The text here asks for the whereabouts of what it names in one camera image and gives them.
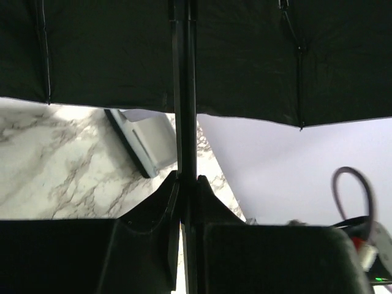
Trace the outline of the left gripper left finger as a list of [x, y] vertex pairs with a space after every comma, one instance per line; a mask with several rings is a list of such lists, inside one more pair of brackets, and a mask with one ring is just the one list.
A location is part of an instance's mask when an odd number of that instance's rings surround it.
[[171, 172], [116, 219], [4, 220], [2, 293], [170, 293], [179, 184]]

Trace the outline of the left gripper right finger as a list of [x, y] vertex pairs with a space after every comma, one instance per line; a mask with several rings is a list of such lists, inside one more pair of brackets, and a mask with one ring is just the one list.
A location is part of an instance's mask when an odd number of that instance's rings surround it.
[[205, 176], [195, 198], [199, 293], [371, 293], [356, 250], [340, 229], [247, 225]]

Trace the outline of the black grey umbrella case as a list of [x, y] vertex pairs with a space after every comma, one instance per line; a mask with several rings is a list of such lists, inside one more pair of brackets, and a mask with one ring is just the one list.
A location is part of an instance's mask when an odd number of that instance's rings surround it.
[[115, 108], [104, 112], [144, 178], [155, 178], [177, 161], [176, 134], [165, 113]]

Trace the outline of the lavender umbrella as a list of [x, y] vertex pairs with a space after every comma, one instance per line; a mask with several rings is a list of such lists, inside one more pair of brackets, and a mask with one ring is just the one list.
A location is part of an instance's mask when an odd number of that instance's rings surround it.
[[[390, 117], [391, 2], [2, 1], [1, 95], [173, 112], [178, 246], [199, 293], [197, 115], [299, 128]], [[352, 243], [375, 224], [363, 186], [367, 215], [324, 226]], [[391, 282], [362, 270], [372, 292]]]

